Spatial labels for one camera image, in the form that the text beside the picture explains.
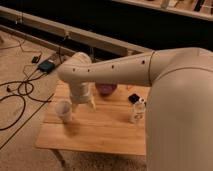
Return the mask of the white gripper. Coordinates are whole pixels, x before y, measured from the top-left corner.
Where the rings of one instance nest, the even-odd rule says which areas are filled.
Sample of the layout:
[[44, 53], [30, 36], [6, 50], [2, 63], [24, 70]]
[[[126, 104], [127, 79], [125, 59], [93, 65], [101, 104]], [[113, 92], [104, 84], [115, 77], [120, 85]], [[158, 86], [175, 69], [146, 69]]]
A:
[[88, 83], [72, 83], [69, 85], [72, 112], [75, 113], [78, 103], [87, 103], [87, 105], [96, 110], [95, 101], [91, 100], [91, 90]]

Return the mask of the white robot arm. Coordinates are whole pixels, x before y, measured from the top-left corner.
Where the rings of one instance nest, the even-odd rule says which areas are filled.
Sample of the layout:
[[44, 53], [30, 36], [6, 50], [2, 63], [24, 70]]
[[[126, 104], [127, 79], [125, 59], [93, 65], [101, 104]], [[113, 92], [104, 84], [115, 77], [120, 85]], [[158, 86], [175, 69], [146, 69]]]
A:
[[213, 171], [213, 52], [177, 48], [97, 63], [78, 52], [58, 76], [75, 106], [89, 102], [91, 82], [149, 87], [147, 171]]

